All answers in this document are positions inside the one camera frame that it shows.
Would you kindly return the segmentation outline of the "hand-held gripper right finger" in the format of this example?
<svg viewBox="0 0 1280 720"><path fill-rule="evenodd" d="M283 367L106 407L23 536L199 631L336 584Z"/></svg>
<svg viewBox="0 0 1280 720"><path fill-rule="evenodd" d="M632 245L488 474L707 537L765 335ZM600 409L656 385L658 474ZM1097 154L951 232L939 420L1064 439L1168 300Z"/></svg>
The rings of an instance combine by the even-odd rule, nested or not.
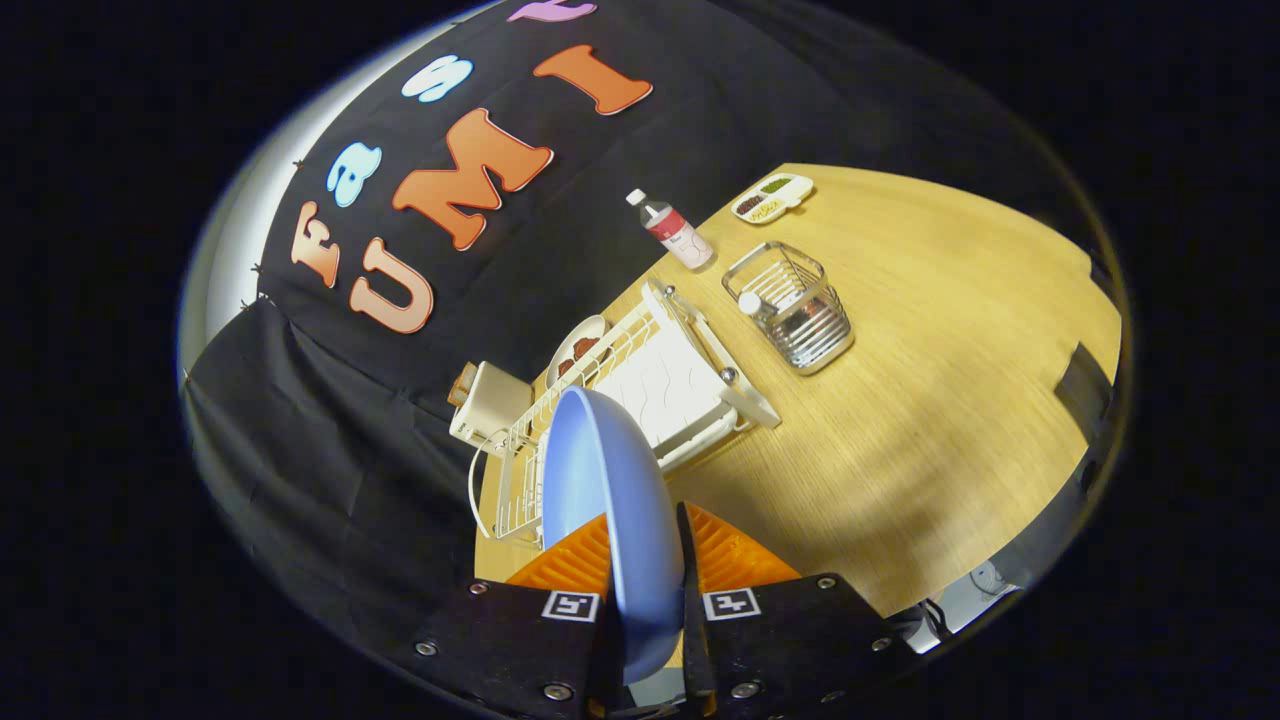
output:
<svg viewBox="0 0 1280 720"><path fill-rule="evenodd" d="M760 546L694 503L676 509L685 553L678 719L854 719L916 671L920 655L840 574L754 562Z"/></svg>

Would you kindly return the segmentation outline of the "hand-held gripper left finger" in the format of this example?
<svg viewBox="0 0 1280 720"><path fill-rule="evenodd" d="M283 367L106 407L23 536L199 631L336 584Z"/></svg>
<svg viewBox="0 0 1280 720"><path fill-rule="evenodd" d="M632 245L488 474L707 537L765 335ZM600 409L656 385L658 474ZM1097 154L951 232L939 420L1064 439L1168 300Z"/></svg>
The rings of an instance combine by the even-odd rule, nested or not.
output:
<svg viewBox="0 0 1280 720"><path fill-rule="evenodd" d="M484 717L607 719L623 710L611 530L599 515L507 582L445 589L396 647L396 662Z"/></svg>

